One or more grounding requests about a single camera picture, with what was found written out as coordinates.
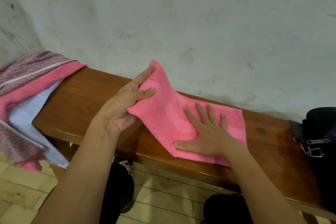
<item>floor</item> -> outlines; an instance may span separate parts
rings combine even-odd
[[[0,224],[29,224],[57,180],[48,163],[40,173],[14,167],[0,156]],[[136,202],[118,224],[187,223],[203,219],[203,203],[216,193],[231,193],[166,171],[134,163]],[[320,224],[329,224],[318,218]]]

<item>person's left hand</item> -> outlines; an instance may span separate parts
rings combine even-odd
[[[133,106],[138,100],[146,99],[154,95],[155,88],[139,92],[139,86],[153,72],[155,68],[149,67],[134,80],[123,86],[118,93],[109,99],[100,109],[97,117],[100,117],[107,131],[112,132],[117,129],[122,132],[135,123],[137,117],[127,112],[127,108]]]

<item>black bag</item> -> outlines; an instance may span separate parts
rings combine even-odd
[[[310,110],[302,124],[289,122],[294,140],[309,156],[324,207],[336,214],[336,107]]]

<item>sneaker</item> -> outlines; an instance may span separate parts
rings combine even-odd
[[[122,165],[124,168],[126,168],[128,174],[132,177],[133,179],[133,161],[130,160],[126,160],[123,158],[118,158],[118,157],[114,157],[113,163],[118,163],[120,165]],[[121,213],[127,213],[132,206],[134,205],[134,198],[132,198],[131,201],[128,202],[128,204],[124,207],[124,209],[122,209]]]

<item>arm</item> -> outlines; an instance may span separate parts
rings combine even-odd
[[[93,118],[64,177],[45,201],[32,224],[93,224],[99,222],[107,178],[118,137],[137,118],[127,113],[136,101],[154,94],[137,92],[154,71],[146,69],[108,100]]]
[[[218,124],[210,105],[208,114],[199,104],[197,109],[203,123],[188,109],[184,111],[199,132],[199,138],[192,142],[175,142],[176,149],[224,157],[237,178],[254,224],[306,224],[272,184],[248,149],[226,131],[225,116],[221,114],[221,123]]]

